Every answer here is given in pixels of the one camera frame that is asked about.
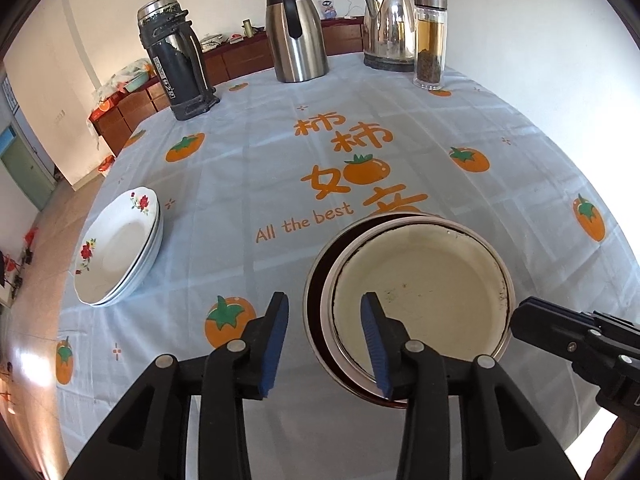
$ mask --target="black thermos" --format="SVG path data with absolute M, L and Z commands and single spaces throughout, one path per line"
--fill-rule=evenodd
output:
M 220 99 L 209 85 L 202 48 L 177 0 L 154 0 L 138 11 L 140 41 L 179 121 L 209 110 Z

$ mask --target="light blue tablecloth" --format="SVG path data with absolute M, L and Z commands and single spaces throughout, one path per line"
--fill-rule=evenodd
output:
M 377 209 L 414 206 L 475 230 L 505 260 L 519 301 L 536 295 L 639 320 L 639 267 L 616 221 L 517 110 L 453 70 L 445 76 L 451 95 L 438 96 L 410 75 L 365 67 L 362 54 L 331 57 L 330 67 L 300 84 L 278 83 L 273 70 L 222 84 L 222 101 L 208 113 L 178 122 L 165 109 L 140 124 L 146 133 L 119 155 L 84 230 L 114 197 L 147 186 L 164 208 L 164 239 L 142 286 L 115 306 L 79 303 L 69 275 L 59 336 L 69 338 L 75 369 L 58 385 L 58 406 L 70 460 L 158 354 L 211 352 L 204 322 L 218 296 L 245 298 L 260 316 L 282 290 L 291 310 L 276 386 L 264 402 L 245 403 L 254 476 L 394 478 L 404 413 L 334 383 L 302 321 L 318 251 Z M 199 132 L 197 151 L 166 161 L 174 144 Z M 489 169 L 465 171 L 471 167 L 457 164 L 452 148 L 467 153 L 463 159 L 470 150 L 484 154 Z M 390 172 L 345 171 L 354 155 L 373 155 Z M 474 160 L 482 170 L 482 157 Z M 602 241 L 578 223 L 578 196 L 602 215 Z M 501 364 L 564 446 L 593 416 L 594 389 L 559 358 L 512 340 Z M 188 453 L 195 478 L 193 446 Z

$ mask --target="enamel bowl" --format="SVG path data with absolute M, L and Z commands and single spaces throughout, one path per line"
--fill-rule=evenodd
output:
M 104 301 L 131 272 L 158 216 L 158 198 L 146 187 L 130 189 L 111 202 L 84 235 L 76 255 L 74 287 L 78 299 Z
M 504 352 L 513 283 L 491 245 L 460 224 L 412 213 L 364 219 L 322 250 L 307 280 L 307 335 L 325 369 L 360 397 L 405 407 L 385 399 L 373 378 L 360 323 L 366 292 L 442 355 Z

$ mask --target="power cord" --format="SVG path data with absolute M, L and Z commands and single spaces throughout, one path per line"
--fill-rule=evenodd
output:
M 359 5 L 353 5 L 353 2 L 351 0 L 347 0 L 349 2 L 349 9 L 347 9 L 347 13 L 343 16 L 343 18 L 346 18 L 347 16 L 351 17 L 351 9 L 360 9 L 362 11 L 362 13 L 364 14 L 364 8 L 359 6 Z

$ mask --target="green door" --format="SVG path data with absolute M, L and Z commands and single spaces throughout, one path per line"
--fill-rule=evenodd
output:
M 19 136 L 14 136 L 0 155 L 0 160 L 22 192 L 40 211 L 44 208 L 55 185 L 33 160 L 33 156 Z

